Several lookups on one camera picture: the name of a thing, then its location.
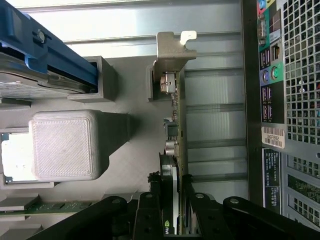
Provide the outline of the open black PC case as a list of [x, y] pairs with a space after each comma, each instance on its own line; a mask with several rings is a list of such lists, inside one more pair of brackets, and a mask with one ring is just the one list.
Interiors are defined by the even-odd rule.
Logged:
[[320, 232], [320, 0], [240, 0], [249, 199]]

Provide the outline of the silver CPU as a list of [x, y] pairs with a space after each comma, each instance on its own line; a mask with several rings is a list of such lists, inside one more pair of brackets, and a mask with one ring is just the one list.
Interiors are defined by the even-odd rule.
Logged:
[[35, 181], [32, 140], [27, 132], [0, 135], [1, 162], [6, 184]]

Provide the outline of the hard disk with blue bracket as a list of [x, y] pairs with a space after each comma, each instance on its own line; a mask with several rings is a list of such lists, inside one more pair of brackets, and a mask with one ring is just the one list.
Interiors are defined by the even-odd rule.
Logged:
[[0, 98], [61, 98], [98, 91], [96, 65], [0, 0]]

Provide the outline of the grey printed parts rack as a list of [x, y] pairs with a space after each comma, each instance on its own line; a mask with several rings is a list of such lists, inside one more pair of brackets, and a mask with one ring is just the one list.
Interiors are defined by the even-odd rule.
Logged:
[[[155, 58], [88, 60], [98, 69], [98, 92], [18, 99], [26, 110], [0, 107], [0, 137], [29, 133], [35, 177], [7, 184], [0, 145], [0, 201], [38, 195], [44, 202], [98, 203], [149, 192], [147, 176], [160, 169], [163, 118], [171, 111], [167, 101], [152, 101]], [[0, 240], [27, 240], [76, 213], [0, 216]]]

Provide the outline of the green bare RAM stick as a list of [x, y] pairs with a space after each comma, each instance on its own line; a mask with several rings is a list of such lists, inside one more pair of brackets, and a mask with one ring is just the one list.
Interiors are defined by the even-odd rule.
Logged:
[[11, 196], [0, 201], [0, 216], [77, 213], [97, 201], [43, 201], [39, 195]]

